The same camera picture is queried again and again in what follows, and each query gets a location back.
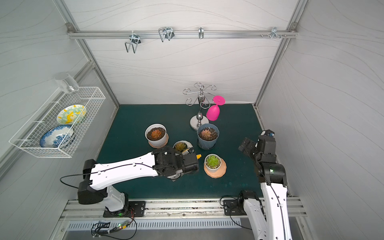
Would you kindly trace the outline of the yellow watering can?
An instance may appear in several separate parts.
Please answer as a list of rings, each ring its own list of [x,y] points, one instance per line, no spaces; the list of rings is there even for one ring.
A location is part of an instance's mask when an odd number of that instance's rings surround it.
[[[184,151],[182,152],[182,155],[195,155],[195,157],[197,158],[197,160],[199,160],[199,159],[202,157],[201,154],[196,154],[194,148],[187,148],[186,150],[184,150]]]

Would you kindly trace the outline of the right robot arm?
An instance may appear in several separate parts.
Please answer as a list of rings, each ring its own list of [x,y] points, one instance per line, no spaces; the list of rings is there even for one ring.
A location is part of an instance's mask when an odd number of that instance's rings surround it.
[[[258,141],[245,138],[239,150],[253,160],[257,169],[264,203],[256,194],[241,191],[238,205],[250,221],[256,240],[291,240],[287,208],[287,177],[277,162],[275,133],[262,131]]]

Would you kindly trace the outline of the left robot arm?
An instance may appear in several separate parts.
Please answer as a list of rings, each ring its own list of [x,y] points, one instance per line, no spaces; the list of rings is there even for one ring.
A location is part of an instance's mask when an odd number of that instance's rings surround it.
[[[78,201],[81,205],[103,204],[105,218],[141,217],[144,211],[131,204],[128,194],[118,191],[114,185],[147,177],[165,177],[175,181],[183,175],[198,172],[200,158],[201,155],[197,155],[193,148],[180,152],[165,146],[115,163],[98,164],[95,160],[87,160],[83,181],[78,187]]]

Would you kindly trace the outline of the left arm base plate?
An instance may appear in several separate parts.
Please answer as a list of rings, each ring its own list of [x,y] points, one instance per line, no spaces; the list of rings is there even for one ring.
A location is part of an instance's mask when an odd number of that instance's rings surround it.
[[[143,217],[146,208],[145,201],[126,201],[122,210],[111,212],[107,208],[103,213],[104,218],[135,218]]]

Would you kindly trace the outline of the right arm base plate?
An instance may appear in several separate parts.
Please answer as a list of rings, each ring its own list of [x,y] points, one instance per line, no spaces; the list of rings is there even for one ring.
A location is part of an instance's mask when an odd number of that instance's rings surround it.
[[[246,216],[246,212],[238,206],[237,200],[227,199],[222,200],[221,205],[224,208],[225,216]]]

